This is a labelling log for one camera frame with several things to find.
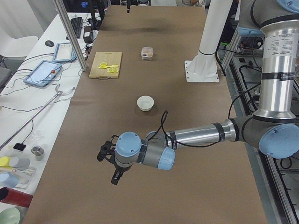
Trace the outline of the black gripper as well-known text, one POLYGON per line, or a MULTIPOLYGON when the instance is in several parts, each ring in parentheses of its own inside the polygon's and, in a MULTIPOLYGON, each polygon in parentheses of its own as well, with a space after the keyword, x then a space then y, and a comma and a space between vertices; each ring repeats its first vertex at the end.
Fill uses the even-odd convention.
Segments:
POLYGON ((117 185, 124 172, 128 171, 131 166, 126 168, 117 165, 115 161, 115 147, 116 144, 113 143, 115 137, 119 137, 118 135, 113 135, 110 140, 107 140, 101 147, 100 151, 97 155, 97 160, 102 162, 103 160, 107 160, 109 163, 112 163, 115 167, 114 175, 112 176, 111 183, 113 185, 117 185))

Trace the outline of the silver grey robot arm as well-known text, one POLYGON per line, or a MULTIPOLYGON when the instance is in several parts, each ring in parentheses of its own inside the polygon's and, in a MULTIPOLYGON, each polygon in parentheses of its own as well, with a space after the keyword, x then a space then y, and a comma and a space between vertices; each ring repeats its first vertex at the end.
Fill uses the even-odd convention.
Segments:
POLYGON ((242 0, 239 34, 263 34, 263 66, 258 109, 251 116, 227 118, 222 123, 185 130, 165 131, 163 126, 141 139, 125 132, 117 142, 101 146, 98 161, 115 167, 112 184, 134 163, 170 170, 179 147, 209 147, 223 141, 242 141, 275 159, 299 149, 299 128, 291 112, 295 64, 299 43, 299 3, 296 0, 242 0))

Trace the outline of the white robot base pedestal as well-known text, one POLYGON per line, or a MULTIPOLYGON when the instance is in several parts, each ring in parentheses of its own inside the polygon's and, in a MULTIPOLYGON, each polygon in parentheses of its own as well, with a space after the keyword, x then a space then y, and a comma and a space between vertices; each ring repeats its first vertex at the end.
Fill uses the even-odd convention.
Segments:
POLYGON ((232 0, 210 1, 198 54, 185 61, 187 82, 219 82, 215 52, 226 23, 232 0))

